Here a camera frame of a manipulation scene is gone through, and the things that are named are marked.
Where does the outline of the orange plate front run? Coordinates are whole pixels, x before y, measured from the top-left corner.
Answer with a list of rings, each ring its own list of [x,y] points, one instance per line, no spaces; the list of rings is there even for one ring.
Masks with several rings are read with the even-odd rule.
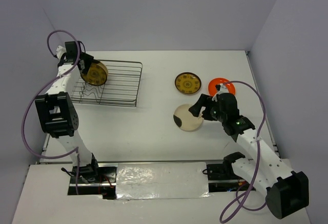
[[[228,88],[228,90],[231,94],[234,94],[234,95],[236,94],[236,90],[235,90],[234,85],[232,83],[229,83],[228,79],[218,77],[218,78],[212,79],[208,84],[208,93],[209,93],[210,96],[215,96],[216,95],[215,86],[217,84],[224,84]]]

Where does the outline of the yellow patterned plate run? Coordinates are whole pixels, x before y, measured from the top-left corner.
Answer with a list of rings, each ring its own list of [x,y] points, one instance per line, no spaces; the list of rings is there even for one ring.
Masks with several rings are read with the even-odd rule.
[[[183,72],[176,76],[174,85],[180,93],[193,95],[201,89],[202,82],[198,75],[192,72]]]

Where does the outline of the pink floral plate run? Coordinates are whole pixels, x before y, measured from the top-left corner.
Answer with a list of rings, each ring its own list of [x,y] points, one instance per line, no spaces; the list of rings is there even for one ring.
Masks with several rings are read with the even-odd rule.
[[[175,124],[183,131],[193,132],[199,129],[203,123],[203,118],[193,116],[189,111],[191,104],[183,104],[177,107],[173,114]]]

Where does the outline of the yellow plate brown rim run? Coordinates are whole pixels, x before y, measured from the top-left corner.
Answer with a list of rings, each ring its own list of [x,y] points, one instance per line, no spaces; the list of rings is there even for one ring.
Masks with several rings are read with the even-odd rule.
[[[104,85],[108,79],[108,69],[100,61],[92,62],[87,74],[81,74],[82,79],[89,85],[101,86]]]

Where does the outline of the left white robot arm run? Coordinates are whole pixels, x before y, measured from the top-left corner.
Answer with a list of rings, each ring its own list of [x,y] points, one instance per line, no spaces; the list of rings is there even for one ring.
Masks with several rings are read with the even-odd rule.
[[[93,57],[81,48],[83,46],[80,41],[71,41],[65,42],[64,47],[57,47],[58,79],[51,84],[45,94],[35,98],[35,106],[45,133],[56,139],[67,152],[78,148],[77,152],[70,154],[73,169],[69,174],[78,176],[84,183],[91,183],[100,178],[100,168],[78,132],[79,117],[70,97],[80,77],[80,70],[83,70],[85,65],[76,66],[67,73],[74,65],[78,51],[80,51],[80,60],[86,59],[88,64],[93,60]]]

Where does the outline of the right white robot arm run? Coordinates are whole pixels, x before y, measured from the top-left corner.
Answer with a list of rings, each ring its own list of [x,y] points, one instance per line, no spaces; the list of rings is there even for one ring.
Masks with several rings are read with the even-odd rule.
[[[221,122],[225,133],[249,154],[253,162],[240,152],[226,156],[223,173],[227,178],[239,176],[251,184],[264,196],[276,218],[283,219],[309,205],[308,177],[302,171],[295,172],[263,141],[253,123],[240,115],[233,94],[203,94],[189,112]]]

